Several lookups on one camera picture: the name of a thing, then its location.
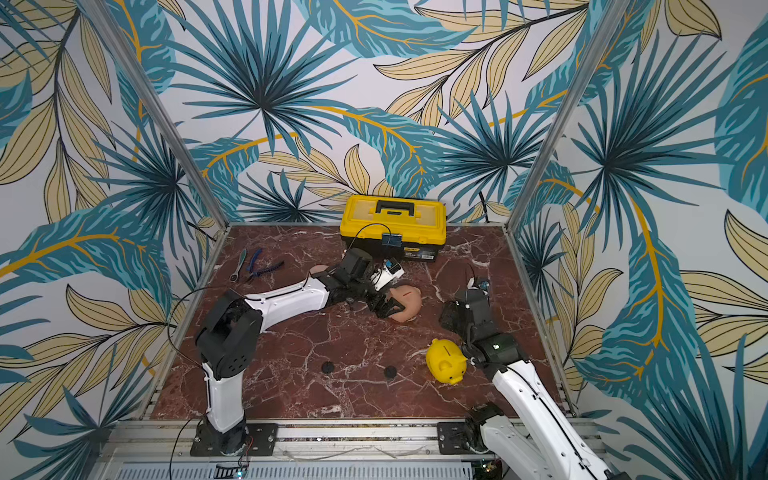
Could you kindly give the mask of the dark pink piggy bank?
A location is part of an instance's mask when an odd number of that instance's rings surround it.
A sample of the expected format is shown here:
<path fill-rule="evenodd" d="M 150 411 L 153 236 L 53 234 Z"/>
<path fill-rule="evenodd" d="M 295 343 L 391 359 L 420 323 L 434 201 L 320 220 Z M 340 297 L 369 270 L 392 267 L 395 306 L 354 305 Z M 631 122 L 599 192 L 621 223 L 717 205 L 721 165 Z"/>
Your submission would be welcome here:
<path fill-rule="evenodd" d="M 413 321 L 422 308 L 421 290 L 412 285 L 400 285 L 389 291 L 391 299 L 403 306 L 399 312 L 393 313 L 388 318 L 394 322 L 404 324 Z"/>

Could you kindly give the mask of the light pink piggy bank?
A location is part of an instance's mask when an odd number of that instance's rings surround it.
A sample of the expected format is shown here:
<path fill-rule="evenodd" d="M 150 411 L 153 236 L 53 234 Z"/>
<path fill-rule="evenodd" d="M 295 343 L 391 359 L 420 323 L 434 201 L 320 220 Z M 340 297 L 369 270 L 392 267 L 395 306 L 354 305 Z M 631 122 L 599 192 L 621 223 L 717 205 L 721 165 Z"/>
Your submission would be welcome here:
<path fill-rule="evenodd" d="M 328 269 L 327 265 L 323 265 L 323 264 L 315 265 L 315 266 L 313 266 L 310 269 L 309 273 L 310 273 L 311 276 L 315 276 L 315 275 L 318 275 L 318 274 L 320 274 L 322 272 L 325 272 L 327 269 Z"/>

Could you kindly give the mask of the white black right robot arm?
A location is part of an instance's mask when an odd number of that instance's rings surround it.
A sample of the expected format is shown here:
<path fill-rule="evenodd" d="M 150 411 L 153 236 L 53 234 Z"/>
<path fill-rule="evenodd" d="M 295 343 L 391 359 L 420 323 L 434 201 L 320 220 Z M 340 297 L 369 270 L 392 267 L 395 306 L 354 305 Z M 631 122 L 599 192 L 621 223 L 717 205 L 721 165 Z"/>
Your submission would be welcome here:
<path fill-rule="evenodd" d="M 512 406 L 520 433 L 495 405 L 473 408 L 465 422 L 466 447 L 498 456 L 519 479 L 627 479 L 598 456 L 572 426 L 543 385 L 513 334 L 492 318 L 490 298 L 479 288 L 459 291 L 445 303 L 441 325 L 462 339 L 462 353 Z"/>

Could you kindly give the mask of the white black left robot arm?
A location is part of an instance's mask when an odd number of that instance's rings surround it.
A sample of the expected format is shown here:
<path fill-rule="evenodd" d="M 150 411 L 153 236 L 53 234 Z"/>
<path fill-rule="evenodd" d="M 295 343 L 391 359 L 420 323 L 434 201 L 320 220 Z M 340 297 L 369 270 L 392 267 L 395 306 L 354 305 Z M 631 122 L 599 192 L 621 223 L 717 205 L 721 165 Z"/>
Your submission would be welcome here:
<path fill-rule="evenodd" d="M 379 318 L 409 320 L 420 310 L 421 294 L 407 285 L 386 289 L 367 275 L 345 278 L 330 270 L 314 270 L 301 282 L 262 294 L 225 292 L 195 339 L 207 387 L 206 424 L 220 434 L 245 425 L 243 374 L 263 332 L 345 301 L 364 302 Z"/>

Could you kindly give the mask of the yellow piggy bank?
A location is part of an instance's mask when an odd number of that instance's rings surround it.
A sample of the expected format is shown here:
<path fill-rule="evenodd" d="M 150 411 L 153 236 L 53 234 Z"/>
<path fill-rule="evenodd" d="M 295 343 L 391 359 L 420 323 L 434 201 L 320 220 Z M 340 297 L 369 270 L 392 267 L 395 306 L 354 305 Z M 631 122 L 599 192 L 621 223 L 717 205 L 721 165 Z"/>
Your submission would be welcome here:
<path fill-rule="evenodd" d="M 463 380 L 468 359 L 451 340 L 433 339 L 426 352 L 426 364 L 436 381 L 455 385 Z"/>

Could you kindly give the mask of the yellow black plastic toolbox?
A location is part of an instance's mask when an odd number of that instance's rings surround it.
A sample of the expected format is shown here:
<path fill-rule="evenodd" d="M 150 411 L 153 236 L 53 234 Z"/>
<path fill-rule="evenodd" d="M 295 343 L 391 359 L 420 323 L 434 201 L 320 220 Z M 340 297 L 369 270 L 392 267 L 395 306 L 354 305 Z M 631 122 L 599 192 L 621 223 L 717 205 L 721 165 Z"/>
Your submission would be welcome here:
<path fill-rule="evenodd" d="M 354 195 L 340 236 L 375 258 L 434 261 L 446 243 L 447 212 L 439 201 Z"/>

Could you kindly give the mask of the blue handled pliers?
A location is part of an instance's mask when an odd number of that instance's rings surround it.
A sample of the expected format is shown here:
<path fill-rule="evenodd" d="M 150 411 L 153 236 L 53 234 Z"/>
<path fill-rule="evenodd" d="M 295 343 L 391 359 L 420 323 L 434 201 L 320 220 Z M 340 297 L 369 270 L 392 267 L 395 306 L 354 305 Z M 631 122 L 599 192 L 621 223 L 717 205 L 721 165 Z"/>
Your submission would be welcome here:
<path fill-rule="evenodd" d="M 251 261 L 249 263 L 248 270 L 247 270 L 248 275 L 246 278 L 246 282 L 250 282 L 255 278 L 260 278 L 262 276 L 271 274 L 279 270 L 280 268 L 282 268 L 283 265 L 285 264 L 284 260 L 279 260 L 279 261 L 272 262 L 267 266 L 258 266 L 257 261 L 259 260 L 262 252 L 263 252 L 263 249 L 258 248 L 255 251 L 254 255 L 252 256 Z"/>

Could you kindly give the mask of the green handled wrench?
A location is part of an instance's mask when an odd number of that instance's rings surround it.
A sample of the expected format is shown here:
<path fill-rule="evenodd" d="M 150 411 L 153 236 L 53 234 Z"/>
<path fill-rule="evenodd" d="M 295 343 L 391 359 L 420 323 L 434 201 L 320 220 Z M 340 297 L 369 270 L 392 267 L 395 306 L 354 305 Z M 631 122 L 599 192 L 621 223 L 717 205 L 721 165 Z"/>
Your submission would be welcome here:
<path fill-rule="evenodd" d="M 231 273 L 231 275 L 229 277 L 229 280 L 231 282 L 236 283 L 238 281 L 239 276 L 240 276 L 240 271 L 243 268 L 243 265 L 245 263 L 247 255 L 248 255 L 248 250 L 247 249 L 243 249 L 240 252 L 239 257 L 238 257 L 238 261 L 237 261 L 236 266 L 235 266 L 235 269 L 234 269 L 234 271 Z"/>

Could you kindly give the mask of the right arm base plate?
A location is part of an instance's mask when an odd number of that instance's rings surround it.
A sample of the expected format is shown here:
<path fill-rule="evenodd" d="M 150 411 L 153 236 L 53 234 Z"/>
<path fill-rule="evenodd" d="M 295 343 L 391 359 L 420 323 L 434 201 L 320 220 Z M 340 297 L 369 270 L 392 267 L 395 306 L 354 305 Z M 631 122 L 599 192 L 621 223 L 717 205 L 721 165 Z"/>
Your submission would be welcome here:
<path fill-rule="evenodd" d="M 466 421 L 443 421 L 436 424 L 439 452 L 442 455 L 477 454 L 473 428 Z"/>

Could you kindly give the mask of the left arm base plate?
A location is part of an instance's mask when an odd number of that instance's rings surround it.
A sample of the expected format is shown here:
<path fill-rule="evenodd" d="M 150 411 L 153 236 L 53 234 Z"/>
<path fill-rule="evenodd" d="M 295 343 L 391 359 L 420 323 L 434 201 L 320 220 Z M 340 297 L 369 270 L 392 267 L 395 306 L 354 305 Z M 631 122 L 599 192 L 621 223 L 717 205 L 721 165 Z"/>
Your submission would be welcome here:
<path fill-rule="evenodd" d="M 222 433 L 204 421 L 196 428 L 192 457 L 269 457 L 277 440 L 276 423 L 240 423 Z"/>

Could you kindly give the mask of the aluminium front rail frame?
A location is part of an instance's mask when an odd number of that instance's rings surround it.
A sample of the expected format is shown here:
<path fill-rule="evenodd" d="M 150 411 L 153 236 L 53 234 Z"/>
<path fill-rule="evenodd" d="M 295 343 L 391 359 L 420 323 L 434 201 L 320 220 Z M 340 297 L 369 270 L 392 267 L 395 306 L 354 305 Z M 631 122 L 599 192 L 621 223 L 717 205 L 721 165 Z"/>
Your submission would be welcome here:
<path fill-rule="evenodd" d="M 277 440 L 269 457 L 192 457 L 196 422 L 130 421 L 111 434 L 93 479 L 519 479 L 486 450 L 442 455 L 436 424 L 461 419 L 268 419 Z M 603 460 L 595 423 L 572 426 Z"/>

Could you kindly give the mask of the right aluminium corner post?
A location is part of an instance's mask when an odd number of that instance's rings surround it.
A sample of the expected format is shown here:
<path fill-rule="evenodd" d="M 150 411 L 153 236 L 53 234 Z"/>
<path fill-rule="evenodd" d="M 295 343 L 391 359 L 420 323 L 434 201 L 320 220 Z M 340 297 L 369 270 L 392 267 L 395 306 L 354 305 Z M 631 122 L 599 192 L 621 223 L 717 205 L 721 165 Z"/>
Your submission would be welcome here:
<path fill-rule="evenodd" d="M 605 13 L 598 24 L 590 43 L 586 47 L 585 58 L 575 71 L 568 92 L 563 99 L 551 128 L 542 143 L 541 149 L 526 177 L 515 206 L 512 209 L 506 228 L 513 235 L 521 225 L 528 204 L 535 195 L 538 183 L 541 181 L 548 162 L 551 160 L 571 114 L 576 110 L 582 96 L 600 63 L 603 52 L 619 26 L 622 15 L 627 9 L 628 0 L 609 1 Z"/>

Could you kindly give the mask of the aluminium corner post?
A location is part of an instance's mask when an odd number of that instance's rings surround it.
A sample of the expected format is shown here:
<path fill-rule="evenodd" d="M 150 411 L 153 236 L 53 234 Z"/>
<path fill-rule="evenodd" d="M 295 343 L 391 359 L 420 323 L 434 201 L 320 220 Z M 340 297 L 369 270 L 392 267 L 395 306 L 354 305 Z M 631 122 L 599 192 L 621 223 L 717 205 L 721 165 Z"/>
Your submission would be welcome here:
<path fill-rule="evenodd" d="M 140 61 L 131 52 L 128 40 L 119 31 L 119 25 L 109 12 L 105 2 L 85 0 L 80 1 L 79 5 L 82 7 L 85 15 L 93 22 L 97 34 L 125 72 L 138 98 L 144 103 L 147 113 L 154 121 L 156 129 L 166 139 L 170 150 L 186 172 L 189 182 L 200 195 L 205 209 L 217 223 L 218 227 L 226 230 L 230 226 L 228 217 L 223 213 L 216 198 L 207 186 L 201 171 L 197 168 L 172 118 L 162 105 Z"/>
<path fill-rule="evenodd" d="M 628 0 L 609 1 L 605 13 L 598 24 L 590 43 L 586 47 L 585 58 L 575 71 L 568 92 L 563 99 L 551 128 L 542 143 L 541 149 L 526 177 L 515 206 L 512 209 L 506 228 L 513 235 L 521 225 L 528 204 L 535 195 L 538 183 L 541 181 L 548 162 L 551 160 L 571 114 L 576 110 L 582 96 L 600 63 L 603 52 L 619 26 L 622 15 L 627 9 Z"/>

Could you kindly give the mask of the left aluminium corner post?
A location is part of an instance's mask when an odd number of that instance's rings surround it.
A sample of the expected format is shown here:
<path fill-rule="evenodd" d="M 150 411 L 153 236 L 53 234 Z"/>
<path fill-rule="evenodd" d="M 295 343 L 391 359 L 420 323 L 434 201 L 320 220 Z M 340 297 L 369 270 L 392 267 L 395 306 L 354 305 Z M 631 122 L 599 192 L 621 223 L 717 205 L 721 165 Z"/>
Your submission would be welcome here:
<path fill-rule="evenodd" d="M 85 0 L 80 1 L 79 5 L 82 7 L 85 15 L 93 22 L 97 34 L 125 72 L 138 98 L 144 103 L 147 113 L 154 121 L 156 129 L 166 139 L 170 150 L 186 172 L 189 182 L 200 195 L 205 209 L 217 223 L 218 227 L 226 230 L 230 226 L 228 217 L 223 213 L 216 198 L 207 186 L 201 171 L 197 168 L 172 118 L 162 105 L 140 61 L 131 52 L 128 40 L 119 31 L 119 25 L 109 12 L 105 2 Z"/>

